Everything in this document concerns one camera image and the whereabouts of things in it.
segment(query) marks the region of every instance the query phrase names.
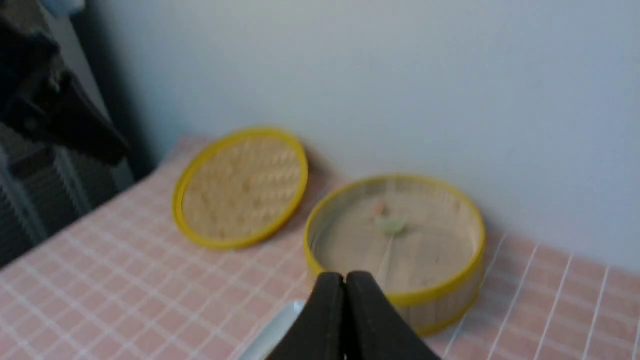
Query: yellow rim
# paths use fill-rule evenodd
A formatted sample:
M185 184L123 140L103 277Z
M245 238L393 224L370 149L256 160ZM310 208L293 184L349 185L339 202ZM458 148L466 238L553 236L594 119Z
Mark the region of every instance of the yellow rim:
M466 204L476 217L478 224L480 225L481 237L480 237L480 246L474 257L471 259L471 262L465 267L460 273L454 276L452 279L448 281L442 282L436 286L432 286L430 288L424 288L418 291L411 291L406 293L386 293L385 295L389 299L389 301L395 306L414 306L417 304L422 304L429 300L437 299L442 295L448 294L465 282L469 277L473 276L480 264L482 263L482 254L484 253L484 241L485 241L485 230L484 230L484 222L482 221L482 216L480 215L480 211L476 208L473 202L467 198L462 192L460 192L455 187L445 183L444 181L434 179L432 177L420 176L420 175L404 175L404 174L389 174L382 175L376 177L369 177L367 179L357 181L355 183L351 183L347 186L339 188L335 190L327 197L325 197L311 212L309 219L307 220L307 224L305 226L305 237L304 237L304 252L305 258L307 259L307 265L309 269L313 272L314 276L317 277L321 272L326 271L320 263L316 260L314 255L311 253L311 242L309 239L309 227L311 223L314 221L316 215L320 210L335 199L340 194L352 190L353 188L358 188L360 186L368 185L369 183L374 183L378 181L385 181L391 179L401 179L406 181L416 181L427 183L433 186L437 186L439 188L443 188L453 195L457 196L464 204Z
M220 239L211 239L201 236L200 234L194 232L185 222L184 217L182 215L182 199L184 198L184 192L187 188L187 185L191 181L191 177L195 173L195 171L213 154L220 151L221 149L229 146L232 143L244 141L247 138L251 138L253 136L270 136L280 139L285 142L287 145L292 147L296 152L298 157L298 161L300 163L300 181L298 183L298 188L296 189L296 193L294 194L293 199L289 203L289 205L285 208L285 210L280 214L280 216L273 221L273 223L269 224L262 231L257 234L252 235L249 238L242 238L236 240L220 240ZM300 144L300 142L290 135L289 133L282 131L280 129L276 129L273 127L252 127L249 129L245 129L242 131L238 131L236 133L229 134L219 139L216 142L208 145L198 156L196 156L193 161L187 166L187 169L182 173L178 183L175 187L175 192L173 193L173 219L175 223L178 225L178 228L192 241L195 243L202 245L204 247L212 247L215 249L234 249L238 247L246 247L249 245L253 245L259 241L265 240L273 233L275 233L279 228L281 228L293 212L296 210L300 201L302 201L302 196L305 193L305 188L307 187L308 181L308 163L307 156L305 154L305 150Z
M467 313L467 311L469 311L469 308L474 304L474 302L476 301L476 298L478 297L478 294L480 294L480 285L482 285L482 277L480 277L480 279L478 280L478 285L476 287L476 291L474 292L473 297L469 300L469 303L467 305L465 305L465 307L458 311L454 316L439 322L439 323L435 323L433 325L429 325L429 326L425 326L425 327L419 327L417 329L414 329L413 331L415 331L416 334L418 334L419 336L427 336L427 335L431 335L435 332L438 332L444 328L446 328L447 326L451 325L454 322L457 322L458 320L462 319L462 316L465 316L465 314Z

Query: woven bamboo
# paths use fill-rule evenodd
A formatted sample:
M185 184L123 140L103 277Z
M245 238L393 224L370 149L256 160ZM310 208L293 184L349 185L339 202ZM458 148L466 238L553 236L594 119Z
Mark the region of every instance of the woven bamboo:
M307 176L304 150L293 137L271 128L244 130L196 157L176 188L174 215L201 245L250 245L291 216Z
M372 211L406 221L393 236ZM371 272L398 313L419 334L460 318L482 281L484 225L477 208L441 181L373 177L333 192L312 212L305 255L314 280L323 271Z

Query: bamboo steamer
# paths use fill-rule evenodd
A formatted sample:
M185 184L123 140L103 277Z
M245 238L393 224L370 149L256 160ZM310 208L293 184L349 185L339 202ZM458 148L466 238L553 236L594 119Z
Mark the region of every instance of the bamboo steamer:
M385 232L381 218L403 222ZM309 276L371 272L420 335L461 318L483 278L485 230L461 192L424 176L371 177L331 193L311 213L304 251Z
M178 228L204 247L234 249L269 238L302 200L308 165L289 133L252 127L207 146L173 196Z

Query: white wall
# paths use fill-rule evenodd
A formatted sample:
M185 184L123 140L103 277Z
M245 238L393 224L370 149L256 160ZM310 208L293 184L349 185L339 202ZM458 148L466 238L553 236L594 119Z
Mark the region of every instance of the white wall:
M640 270L638 0L92 3L154 161L183 131L278 124Z

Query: white tray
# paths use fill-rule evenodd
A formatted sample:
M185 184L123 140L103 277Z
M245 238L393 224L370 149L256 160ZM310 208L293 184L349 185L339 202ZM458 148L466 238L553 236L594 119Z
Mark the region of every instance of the white tray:
M287 334L304 307L305 302L302 300L288 303L260 331L238 360L263 360Z

